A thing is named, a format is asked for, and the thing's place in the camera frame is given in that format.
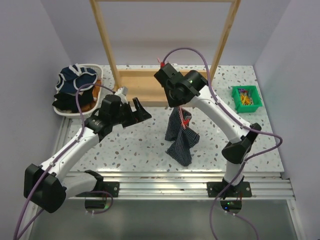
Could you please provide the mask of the pink wire hanger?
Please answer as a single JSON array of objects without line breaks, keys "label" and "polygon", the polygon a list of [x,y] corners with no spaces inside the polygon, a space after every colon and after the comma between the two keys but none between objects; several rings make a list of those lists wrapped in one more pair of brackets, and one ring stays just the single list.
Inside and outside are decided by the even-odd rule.
[{"label": "pink wire hanger", "polygon": [[180,106],[178,107],[178,113],[179,113],[180,121],[182,123],[182,120],[185,120],[185,118],[184,118],[184,115],[183,115],[182,108]]}]

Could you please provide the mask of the navy striped underwear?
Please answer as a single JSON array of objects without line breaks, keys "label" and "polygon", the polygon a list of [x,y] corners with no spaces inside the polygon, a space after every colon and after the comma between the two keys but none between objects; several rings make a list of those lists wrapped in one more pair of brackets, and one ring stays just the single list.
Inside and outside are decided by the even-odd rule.
[{"label": "navy striped underwear", "polygon": [[[181,109],[184,119],[191,120],[192,114],[183,108]],[[192,163],[191,148],[198,144],[200,135],[192,130],[189,124],[186,129],[183,129],[178,107],[175,107],[169,116],[165,140],[172,142],[165,153],[181,166],[188,167]]]}]

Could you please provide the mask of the red clothespin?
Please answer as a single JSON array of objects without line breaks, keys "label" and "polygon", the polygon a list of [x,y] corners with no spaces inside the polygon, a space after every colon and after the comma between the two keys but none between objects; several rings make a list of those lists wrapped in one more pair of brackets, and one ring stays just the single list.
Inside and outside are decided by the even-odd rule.
[{"label": "red clothespin", "polygon": [[189,122],[190,122],[190,119],[189,119],[189,118],[187,118],[187,119],[185,119],[185,120],[182,120],[182,121],[181,121],[182,127],[183,127],[184,129],[186,129],[186,128],[189,126]]}]

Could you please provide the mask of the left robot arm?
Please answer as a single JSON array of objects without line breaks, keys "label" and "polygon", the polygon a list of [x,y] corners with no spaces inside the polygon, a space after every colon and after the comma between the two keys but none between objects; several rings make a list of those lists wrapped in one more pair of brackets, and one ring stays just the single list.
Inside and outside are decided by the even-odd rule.
[{"label": "left robot arm", "polygon": [[24,174],[23,195],[48,213],[57,211],[68,197],[89,192],[92,196],[103,193],[104,184],[100,174],[86,170],[75,180],[66,181],[71,168],[91,148],[110,134],[114,126],[123,128],[151,119],[138,98],[133,98],[132,110],[126,97],[107,95],[100,108],[84,121],[76,135],[53,157],[41,165],[29,165]]}]

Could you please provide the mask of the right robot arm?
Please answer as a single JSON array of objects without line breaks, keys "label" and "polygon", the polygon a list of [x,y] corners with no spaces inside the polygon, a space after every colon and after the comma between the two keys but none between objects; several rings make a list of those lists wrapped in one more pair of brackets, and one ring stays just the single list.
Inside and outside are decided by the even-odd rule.
[{"label": "right robot arm", "polygon": [[226,172],[222,182],[213,186],[212,197],[235,197],[241,189],[248,186],[244,182],[243,169],[248,160],[253,143],[261,134],[258,123],[250,124],[213,92],[211,83],[198,71],[191,70],[182,75],[167,63],[155,74],[155,79],[164,88],[170,107],[180,107],[190,103],[206,114],[228,138],[221,154],[226,159]]}]

